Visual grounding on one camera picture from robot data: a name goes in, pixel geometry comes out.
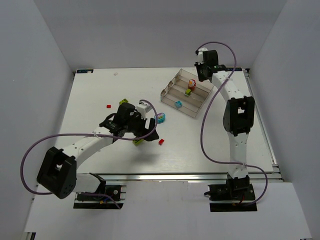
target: gray wall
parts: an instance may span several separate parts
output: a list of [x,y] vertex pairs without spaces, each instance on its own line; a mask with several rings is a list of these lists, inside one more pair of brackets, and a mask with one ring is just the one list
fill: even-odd
[[[32,0],[0,1],[0,238],[20,239],[32,194],[19,167],[27,148],[56,133],[72,83],[72,72]],[[25,175],[36,184],[45,150],[30,154]]]
[[[249,68],[285,2],[35,0],[73,70],[192,67],[196,48],[213,40],[230,44],[238,65]],[[231,66],[232,55],[214,47]]]
[[251,69],[255,98],[285,179],[320,240],[320,1],[289,0]]

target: purple cable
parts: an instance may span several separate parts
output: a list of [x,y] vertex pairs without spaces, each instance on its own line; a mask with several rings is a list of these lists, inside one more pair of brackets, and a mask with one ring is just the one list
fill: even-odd
[[64,137],[64,136],[84,136],[84,137],[102,137],[102,138],[112,138],[112,139],[117,139],[117,140],[127,140],[127,141],[133,141],[133,140],[140,140],[140,139],[144,139],[148,136],[150,136],[157,128],[157,125],[158,125],[158,115],[157,115],[157,111],[155,109],[155,107],[152,105],[151,102],[149,102],[148,100],[144,100],[144,99],[141,99],[140,101],[142,102],[145,102],[147,104],[149,104],[153,111],[154,111],[154,115],[155,115],[155,125],[154,125],[154,128],[146,135],[144,136],[140,136],[140,137],[135,137],[135,138],[126,138],[126,137],[119,137],[119,136],[111,136],[111,135],[105,135],[105,134],[94,134],[94,133],[59,133],[59,134],[53,134],[53,135],[50,135],[50,136],[46,136],[44,138],[41,138],[40,140],[36,141],[34,144],[32,144],[28,150],[25,152],[25,154],[23,155],[22,157],[22,160],[21,160],[21,165],[20,165],[20,178],[21,178],[21,182],[24,186],[24,188],[26,190],[28,190],[30,193],[32,194],[35,194],[35,195],[51,195],[52,193],[51,192],[37,192],[37,191],[34,191],[32,190],[26,183],[26,180],[25,180],[25,176],[24,176],[24,166],[25,166],[25,161],[26,161],[26,158],[28,156],[28,154],[30,153],[30,151],[35,147],[37,146],[39,143],[47,140],[47,139],[52,139],[52,138],[56,138],[56,137]]
[[107,194],[102,194],[102,193],[90,193],[90,192],[81,192],[82,195],[86,195],[86,196],[97,196],[97,197],[105,197],[110,199],[118,209],[121,209],[121,207],[118,205],[118,203],[109,195]]
[[205,110],[205,113],[204,113],[204,116],[203,116],[203,120],[202,120],[202,124],[201,124],[201,132],[200,132],[200,145],[201,145],[201,150],[204,154],[204,156],[209,159],[211,162],[214,162],[216,164],[236,164],[236,165],[244,165],[248,168],[255,168],[255,169],[258,169],[260,170],[264,176],[265,176],[265,187],[264,187],[264,190],[262,192],[262,194],[254,201],[252,202],[249,202],[247,204],[244,204],[244,206],[248,206],[248,205],[251,205],[251,204],[254,204],[256,202],[258,202],[266,193],[267,191],[267,188],[268,188],[268,176],[266,174],[266,172],[261,168],[261,167],[258,167],[258,166],[254,166],[254,165],[248,165],[248,164],[242,164],[241,162],[237,162],[237,161],[229,161],[229,162],[225,162],[225,161],[216,161],[214,159],[212,159],[211,157],[209,157],[205,151],[205,148],[204,148],[204,127],[205,127],[205,121],[206,121],[206,118],[207,118],[207,115],[208,115],[208,112],[209,112],[209,109],[213,103],[213,101],[215,100],[216,96],[218,95],[218,93],[221,91],[221,89],[226,85],[226,83],[229,81],[230,77],[234,74],[235,70],[236,70],[236,67],[237,67],[237,58],[236,58],[236,54],[235,52],[231,49],[231,47],[223,42],[219,42],[219,41],[208,41],[204,44],[202,44],[201,46],[199,46],[196,51],[198,51],[200,48],[202,48],[203,46],[207,45],[207,44],[220,44],[220,45],[224,45],[226,46],[232,53],[233,55],[233,58],[234,58],[234,66],[233,66],[233,69],[231,71],[231,73],[229,74],[229,76],[226,78],[226,80],[221,84],[221,86],[218,88],[218,90],[215,92],[215,94],[213,95],[212,99],[210,100],[209,102],[209,105],[207,107],[207,109]]

